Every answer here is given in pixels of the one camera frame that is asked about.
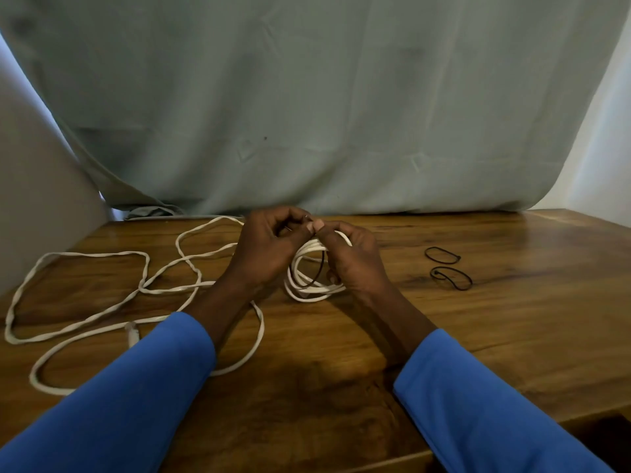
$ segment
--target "wooden table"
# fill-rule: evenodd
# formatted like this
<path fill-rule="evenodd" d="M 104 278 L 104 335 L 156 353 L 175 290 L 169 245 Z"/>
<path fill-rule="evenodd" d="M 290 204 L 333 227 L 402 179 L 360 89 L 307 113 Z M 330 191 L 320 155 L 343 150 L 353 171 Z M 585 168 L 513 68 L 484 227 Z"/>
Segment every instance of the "wooden table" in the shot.
<path fill-rule="evenodd" d="M 569 211 L 523 214 L 350 217 L 374 231 L 390 278 L 439 327 L 562 424 L 631 404 L 631 230 Z M 79 242 L 87 253 L 142 250 L 150 273 L 177 258 L 176 236 L 203 220 L 112 222 Z M 196 254 L 236 241 L 222 221 L 182 242 Z M 441 246 L 462 256 L 475 281 L 467 292 L 430 279 L 423 255 Z M 200 260 L 216 278 L 229 253 Z M 17 334 L 59 329 L 122 299 L 138 284 L 142 259 L 62 259 L 29 286 Z M 185 265 L 155 287 L 194 281 Z M 187 294 L 139 295 L 100 325 L 166 314 Z M 8 296 L 0 306 L 6 311 Z M 266 333 L 240 370 L 207 382 L 175 436 L 163 471 L 390 471 L 431 458 L 392 396 L 401 359 L 350 297 L 303 304 L 281 290 L 261 303 Z M 143 330 L 146 334 L 150 327 Z M 220 366 L 251 347 L 254 314 L 237 327 Z M 58 340 L 0 342 L 0 444 L 59 398 L 32 389 L 33 362 Z M 122 332 L 77 342 L 46 365 L 56 386 L 88 380 L 126 348 Z"/>

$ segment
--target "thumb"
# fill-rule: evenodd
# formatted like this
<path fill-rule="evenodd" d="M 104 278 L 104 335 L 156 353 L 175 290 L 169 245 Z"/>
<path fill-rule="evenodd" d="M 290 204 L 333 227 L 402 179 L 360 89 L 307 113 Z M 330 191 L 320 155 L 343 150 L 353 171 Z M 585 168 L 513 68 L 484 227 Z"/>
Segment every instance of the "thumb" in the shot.
<path fill-rule="evenodd" d="M 323 220 L 314 221 L 315 235 L 320 242 L 329 250 L 330 253 L 336 254 L 340 249 L 348 247 L 343 238 L 341 238 L 330 224 L 325 224 Z"/>
<path fill-rule="evenodd" d="M 295 254 L 305 242 L 311 239 L 313 234 L 313 222 L 307 222 L 302 224 L 299 228 L 292 230 L 290 234 L 284 236 L 283 238 L 291 243 L 293 253 Z"/>

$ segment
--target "coiled white cable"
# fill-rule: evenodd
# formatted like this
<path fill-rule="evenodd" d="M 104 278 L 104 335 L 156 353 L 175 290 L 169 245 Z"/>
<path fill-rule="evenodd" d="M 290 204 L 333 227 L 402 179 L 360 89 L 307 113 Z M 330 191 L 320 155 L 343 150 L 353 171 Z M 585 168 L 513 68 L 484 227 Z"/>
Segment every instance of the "coiled white cable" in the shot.
<path fill-rule="evenodd" d="M 228 217 L 228 216 L 221 216 L 221 217 L 216 217 L 215 219 L 212 219 L 210 222 L 206 222 L 205 224 L 202 224 L 201 226 L 195 227 L 194 229 L 188 230 L 183 232 L 182 234 L 180 234 L 177 239 L 175 240 L 175 247 L 177 248 L 178 253 L 180 254 L 180 258 L 179 259 L 175 259 L 171 262 L 169 262 L 167 265 L 165 265 L 164 267 L 162 267 L 161 269 L 159 269 L 154 275 L 153 277 L 147 279 L 147 271 L 149 268 L 149 262 L 150 262 L 150 257 L 149 254 L 147 254 L 146 252 L 138 252 L 138 251 L 132 251 L 132 250 L 127 250 L 124 252 L 112 252 L 112 253 L 107 253 L 107 254 L 83 254 L 81 252 L 49 252 L 48 254 L 44 254 L 42 255 L 37 262 L 35 263 L 35 266 L 33 267 L 33 269 L 31 269 L 28 273 L 27 276 L 24 278 L 24 281 L 21 283 L 20 287 L 18 287 L 18 289 L 15 291 L 15 293 L 13 294 L 13 299 L 11 302 L 11 305 L 9 307 L 9 310 L 7 311 L 6 314 L 6 319 L 5 319 L 5 328 L 4 328 L 4 339 L 14 345 L 18 345 L 18 344 L 27 344 L 27 343 L 32 343 L 32 342 L 42 342 L 45 340 L 49 340 L 53 337 L 58 337 L 59 335 L 63 335 L 66 334 L 68 332 L 74 332 L 75 330 L 90 324 L 91 322 L 95 322 L 96 320 L 98 320 L 101 317 L 106 316 L 109 313 L 112 313 L 116 310 L 118 310 L 119 308 L 121 308 L 123 305 L 125 305 L 127 302 L 129 302 L 130 300 L 132 300 L 137 294 L 138 292 L 142 292 L 145 294 L 163 294 L 163 293 L 171 293 L 171 292 L 181 292 L 181 291 L 186 291 L 186 290 L 190 290 L 193 289 L 193 293 L 186 299 L 186 302 L 184 302 L 180 308 L 178 310 L 184 310 L 186 308 L 186 306 L 188 306 L 193 299 L 195 298 L 195 294 L 197 294 L 198 290 L 200 287 L 202 286 L 211 286 L 215 283 L 215 281 L 202 281 L 202 274 L 201 271 L 199 269 L 197 269 L 195 267 L 195 265 L 193 264 L 193 262 L 191 262 L 191 259 L 200 259 L 202 257 L 210 257 L 211 255 L 217 254 L 218 252 L 221 252 L 222 250 L 228 249 L 230 247 L 235 246 L 237 243 L 233 242 L 230 244 L 226 244 L 225 246 L 218 248 L 217 250 L 214 250 L 212 252 L 207 252 L 205 254 L 194 254 L 194 255 L 185 255 L 184 252 L 182 251 L 182 248 L 180 247 L 180 240 L 183 239 L 184 237 L 186 237 L 189 234 L 192 234 L 196 231 L 200 231 L 202 229 L 204 229 L 205 227 L 213 224 L 214 222 L 217 222 L 221 219 L 229 219 L 231 221 L 236 222 L 237 224 L 240 224 L 241 226 L 243 225 L 243 222 L 239 221 L 238 219 L 235 219 L 234 217 Z M 55 332 L 48 332 L 46 334 L 40 334 L 40 335 L 36 335 L 35 337 L 30 337 L 27 339 L 19 339 L 17 338 L 12 331 L 12 326 L 13 326 L 13 322 L 15 321 L 15 308 L 17 306 L 17 304 L 20 302 L 20 299 L 22 297 L 22 294 L 24 293 L 24 289 L 26 287 L 26 285 L 28 284 L 28 282 L 35 276 L 35 274 L 42 269 L 42 264 L 45 263 L 45 261 L 51 257 L 54 256 L 67 256 L 67 257 L 110 257 L 110 256 L 114 256 L 114 255 L 141 255 L 145 258 L 145 266 L 143 268 L 143 275 L 142 278 L 140 279 L 140 282 L 138 283 L 138 288 L 136 290 L 134 290 L 133 292 L 131 292 L 130 294 L 128 294 L 121 302 L 118 302 L 115 305 L 112 305 L 111 307 L 108 307 L 107 309 L 98 312 L 96 314 L 93 314 L 91 316 L 89 316 L 88 318 L 81 320 L 79 322 L 75 322 L 74 324 L 71 324 L 69 326 L 66 326 L 60 330 L 57 330 Z M 188 285 L 188 286 L 179 286 L 179 287 L 173 287 L 171 289 L 148 289 L 147 287 L 150 286 L 155 279 L 157 279 L 159 276 L 162 275 L 162 273 L 164 273 L 164 271 L 166 271 L 168 268 L 174 266 L 175 264 L 179 263 L 179 262 L 186 262 L 189 267 L 197 274 L 197 282 L 195 284 L 192 285 Z M 247 362 L 252 355 L 254 355 L 254 352 L 256 352 L 257 348 L 259 347 L 259 344 L 261 343 L 261 340 L 263 339 L 263 334 L 265 333 L 265 323 L 263 320 L 263 312 L 261 311 L 261 309 L 256 305 L 256 303 L 251 302 L 252 307 L 254 307 L 254 311 L 256 312 L 256 315 L 261 323 L 260 327 L 259 327 L 259 332 L 256 336 L 256 341 L 254 342 L 253 347 L 250 349 L 250 351 L 243 357 L 241 358 L 241 360 L 239 360 L 238 362 L 236 362 L 233 365 L 230 365 L 229 367 L 223 368 L 221 370 L 215 370 L 213 371 L 210 375 L 211 376 L 219 376 L 219 375 L 223 375 L 226 373 L 230 373 L 234 370 L 236 370 L 237 368 L 241 367 L 241 365 L 243 365 L 245 362 Z M 48 385 L 44 385 L 37 376 L 37 373 L 39 371 L 39 369 L 42 367 L 42 365 L 44 365 L 53 355 L 55 355 L 55 353 L 59 352 L 59 350 L 63 349 L 65 346 L 67 346 L 68 344 L 71 344 L 72 342 L 78 341 L 80 339 L 84 339 L 86 337 L 91 337 L 92 335 L 98 335 L 98 334 L 103 334 L 105 332 L 111 332 L 112 330 L 118 330 L 120 328 L 124 328 L 127 330 L 128 332 L 128 343 L 129 346 L 133 346 L 133 344 L 135 344 L 138 340 L 139 340 L 139 334 L 138 334 L 138 330 L 136 329 L 136 324 L 151 324 L 151 323 L 155 323 L 155 322 L 161 322 L 162 320 L 164 320 L 165 318 L 167 318 L 168 315 L 159 315 L 157 317 L 148 317 L 148 318 L 141 318 L 138 320 L 135 320 L 133 322 L 121 322 L 119 324 L 114 324 L 112 326 L 107 326 L 107 327 L 101 327 L 101 328 L 95 328 L 94 330 L 89 330 L 88 332 L 83 332 L 81 334 L 75 335 L 74 337 L 71 337 L 67 340 L 64 340 L 60 343 L 58 343 L 57 345 L 55 345 L 53 348 L 51 348 L 50 350 L 48 350 L 44 355 L 42 355 L 33 365 L 33 367 L 31 368 L 31 372 L 28 375 L 28 380 L 31 383 L 31 385 L 33 385 L 33 387 L 35 387 L 37 390 L 40 390 L 41 392 L 44 392 L 46 394 L 51 394 L 51 395 L 69 395 L 72 392 L 74 392 L 74 389 L 59 389 L 56 387 L 50 387 Z"/>
<path fill-rule="evenodd" d="M 182 292 L 182 291 L 193 289 L 193 293 L 191 293 L 191 295 L 186 299 L 186 301 L 178 309 L 179 311 L 184 310 L 193 301 L 200 287 L 211 286 L 215 283 L 215 281 L 202 281 L 201 271 L 197 267 L 195 267 L 193 262 L 191 262 L 191 259 L 200 259 L 202 257 L 210 257 L 214 254 L 217 254 L 218 252 L 221 252 L 222 250 L 235 246 L 237 243 L 233 242 L 230 244 L 226 244 L 225 246 L 218 248 L 217 250 L 213 250 L 212 252 L 206 252 L 205 254 L 185 255 L 184 252 L 182 251 L 182 248 L 180 247 L 180 240 L 182 240 L 187 235 L 200 231 L 204 229 L 205 227 L 217 221 L 220 221 L 221 219 L 229 219 L 231 221 L 236 222 L 237 224 L 240 224 L 241 226 L 243 225 L 243 222 L 239 221 L 238 219 L 224 215 L 224 216 L 216 217 L 215 219 L 212 219 L 211 221 L 206 222 L 205 224 L 201 224 L 201 226 L 197 226 L 191 230 L 181 233 L 180 235 L 178 235 L 177 239 L 175 240 L 175 247 L 177 248 L 177 252 L 180 255 L 180 258 L 175 259 L 169 262 L 167 265 L 160 268 L 149 279 L 147 279 L 147 275 L 148 275 L 149 262 L 151 261 L 151 258 L 149 257 L 149 254 L 147 254 L 146 252 L 140 252 L 140 251 L 134 251 L 134 250 L 126 250 L 124 252 L 111 252 L 111 253 L 106 253 L 106 254 L 83 254 L 81 252 L 49 252 L 47 254 L 42 255 L 35 263 L 35 266 L 33 267 L 33 269 L 31 269 L 27 273 L 26 277 L 24 278 L 24 281 L 20 284 L 20 286 L 17 288 L 17 290 L 13 294 L 11 305 L 9 306 L 9 310 L 7 311 L 7 314 L 6 314 L 4 339 L 13 345 L 19 345 L 19 344 L 27 344 L 27 343 L 32 343 L 32 342 L 43 342 L 43 341 L 52 339 L 54 337 L 59 337 L 59 335 L 67 334 L 68 332 L 74 332 L 75 330 L 78 330 L 79 328 L 87 324 L 97 321 L 98 319 L 106 316 L 109 313 L 115 312 L 116 310 L 121 308 L 123 305 L 125 305 L 127 302 L 132 300 L 138 294 L 138 292 L 144 293 L 144 294 L 158 295 L 158 294 L 164 294 L 164 293 Z M 344 233 L 339 232 L 339 231 L 336 231 L 336 232 L 340 236 L 342 236 L 342 238 L 346 241 L 348 245 L 351 245 L 351 241 L 348 239 L 348 237 L 346 237 L 346 235 L 344 235 Z M 318 239 L 312 239 L 306 242 L 297 251 L 291 265 L 287 269 L 287 280 L 285 281 L 285 289 L 287 290 L 287 293 L 292 298 L 296 299 L 299 302 L 318 302 L 320 300 L 328 298 L 331 294 L 342 292 L 345 289 L 345 286 L 343 285 L 326 286 L 324 284 L 321 284 L 320 282 L 314 281 L 312 278 L 308 277 L 307 275 L 303 274 L 302 272 L 298 270 L 298 265 L 303 259 L 319 262 L 317 259 L 313 259 L 312 257 L 307 257 L 307 254 L 311 252 L 319 252 L 319 251 L 326 251 L 326 250 L 327 250 L 326 247 L 323 246 L 323 244 L 321 244 L 321 242 Z M 134 290 L 133 292 L 129 293 L 122 301 L 118 302 L 115 305 L 112 305 L 111 307 L 108 307 L 105 310 L 102 310 L 101 312 L 95 313 L 84 320 L 75 322 L 74 324 L 66 326 L 55 332 L 48 332 L 46 334 L 35 335 L 34 337 L 29 337 L 26 339 L 19 339 L 13 334 L 12 326 L 15 321 L 15 308 L 17 304 L 20 302 L 20 299 L 22 298 L 26 285 L 35 276 L 35 274 L 40 269 L 43 268 L 43 265 L 45 264 L 46 260 L 54 256 L 111 257 L 115 255 L 141 255 L 142 257 L 145 258 L 145 266 L 143 268 L 143 275 L 138 283 L 138 288 Z M 170 267 L 173 267 L 175 264 L 180 263 L 180 262 L 186 262 L 189 265 L 189 267 L 197 274 L 197 281 L 194 284 L 187 285 L 187 286 L 172 287 L 170 289 L 148 289 L 147 288 L 154 282 L 155 279 L 160 277 L 164 273 L 164 271 L 166 271 Z M 298 293 L 298 295 L 301 295 L 301 296 L 306 296 L 309 294 L 324 294 L 324 295 L 314 297 L 314 298 L 305 298 L 305 297 L 300 297 L 296 295 L 293 291 L 295 291 L 296 293 Z M 237 368 L 241 367 L 241 365 L 247 362 L 252 357 L 252 355 L 254 355 L 257 348 L 259 347 L 259 344 L 261 343 L 261 340 L 263 340 L 263 335 L 265 333 L 265 323 L 263 319 L 263 312 L 257 306 L 256 303 L 254 302 L 250 302 L 250 303 L 252 307 L 254 308 L 254 311 L 256 312 L 256 315 L 261 324 L 259 327 L 258 334 L 256 335 L 256 341 L 254 342 L 254 345 L 248 351 L 248 353 L 243 358 L 241 358 L 241 360 L 234 363 L 233 365 L 230 365 L 229 367 L 223 368 L 221 370 L 213 371 L 210 374 L 210 376 L 219 376 L 226 373 L 230 373 L 236 370 Z M 48 360 L 50 360 L 50 358 L 53 355 L 55 355 L 55 353 L 59 352 L 59 350 L 66 347 L 68 344 L 71 344 L 78 340 L 91 337 L 92 335 L 103 334 L 105 332 L 112 332 L 113 330 L 119 330 L 119 329 L 124 329 L 127 331 L 128 346 L 129 348 L 131 348 L 140 339 L 140 335 L 137 329 L 137 324 L 157 323 L 157 322 L 161 322 L 167 317 L 168 315 L 159 315 L 156 317 L 140 318 L 138 320 L 133 320 L 131 322 L 120 322 L 118 324 L 114 324 L 111 326 L 95 328 L 93 330 L 89 330 L 88 332 L 83 332 L 81 334 L 75 335 L 74 337 L 70 337 L 69 339 L 59 342 L 53 348 L 48 350 L 44 355 L 42 355 L 39 359 L 37 359 L 37 361 L 31 368 L 31 371 L 28 375 L 28 380 L 31 383 L 31 385 L 33 385 L 33 387 L 35 387 L 37 390 L 40 390 L 43 393 L 51 394 L 51 395 L 62 395 L 62 396 L 69 395 L 72 392 L 74 392 L 75 389 L 60 389 L 57 387 L 51 387 L 49 385 L 45 385 L 39 380 L 37 376 L 39 369 L 46 362 L 48 362 Z"/>
<path fill-rule="evenodd" d="M 348 245 L 351 241 L 343 232 L 336 231 Z M 332 294 L 342 292 L 346 289 L 343 284 L 332 284 L 326 286 L 321 282 L 315 281 L 306 274 L 303 274 L 298 270 L 300 261 L 310 260 L 312 262 L 320 262 L 319 259 L 308 257 L 307 254 L 311 252 L 325 252 L 327 248 L 318 240 L 311 239 L 306 242 L 300 249 L 298 249 L 296 255 L 293 258 L 291 265 L 287 268 L 287 279 L 285 279 L 285 290 L 287 293 L 298 302 L 319 302 L 330 297 Z M 310 294 L 323 294 L 318 297 L 306 297 Z"/>

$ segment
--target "blue shirt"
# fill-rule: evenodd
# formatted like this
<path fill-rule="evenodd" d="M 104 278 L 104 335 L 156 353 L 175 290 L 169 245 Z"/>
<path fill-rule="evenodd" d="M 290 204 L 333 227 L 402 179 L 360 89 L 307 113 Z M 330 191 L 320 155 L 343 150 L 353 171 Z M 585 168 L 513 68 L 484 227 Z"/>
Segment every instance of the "blue shirt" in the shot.
<path fill-rule="evenodd" d="M 203 327 L 171 314 L 4 445 L 0 471 L 158 471 L 215 363 Z M 611 471 L 443 330 L 422 341 L 394 391 L 450 473 Z"/>

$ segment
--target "gray curtain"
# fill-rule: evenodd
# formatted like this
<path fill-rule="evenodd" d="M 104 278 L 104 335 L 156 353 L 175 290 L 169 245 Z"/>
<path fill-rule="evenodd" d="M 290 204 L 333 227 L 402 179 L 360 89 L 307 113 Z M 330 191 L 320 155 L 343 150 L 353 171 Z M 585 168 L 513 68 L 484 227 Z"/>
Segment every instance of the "gray curtain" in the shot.
<path fill-rule="evenodd" d="M 546 194 L 628 7 L 0 0 L 0 27 L 115 207 L 470 211 Z"/>

